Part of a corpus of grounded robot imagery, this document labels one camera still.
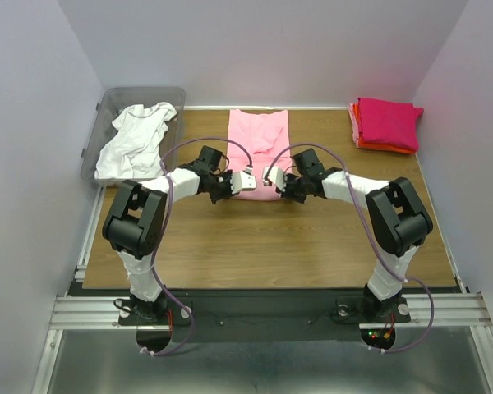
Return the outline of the light pink t-shirt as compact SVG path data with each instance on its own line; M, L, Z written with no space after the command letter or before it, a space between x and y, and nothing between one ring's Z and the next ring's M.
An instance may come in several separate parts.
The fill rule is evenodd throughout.
M280 199L273 186L263 184L261 176L264 168L268 167L274 158L278 159L275 166L283 170L293 165L290 153L284 151L290 145L288 112L283 110L252 114L233 109L229 112L228 138L237 142L227 145L228 167L234 171L241 171L246 165L251 164L252 174L256 177L256 188L253 191L243 191L236 198L262 202ZM251 155L251 161L248 161L245 151Z

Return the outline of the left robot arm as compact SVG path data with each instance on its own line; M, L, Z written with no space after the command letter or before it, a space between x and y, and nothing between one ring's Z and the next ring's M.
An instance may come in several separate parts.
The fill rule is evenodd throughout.
M233 172L219 169L223 160L224 153L205 145L198 158L171 172L152 181L124 181L118 187L102 236L117 252L130 283L129 299L114 302L121 319L157 324L173 318L156 280L154 257L175 202L200 193L213 203L233 195Z

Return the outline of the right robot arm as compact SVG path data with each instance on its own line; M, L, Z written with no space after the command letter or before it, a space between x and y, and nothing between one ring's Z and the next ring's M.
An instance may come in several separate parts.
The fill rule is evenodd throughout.
M293 155L292 161L297 175L271 163L263 171L263 182L274 185L284 199L300 204L311 195L354 205L377 258L364 286L361 313L368 320L392 313L408 280L408 265L433 230L431 216L411 181L356 176L345 164L326 168L313 148Z

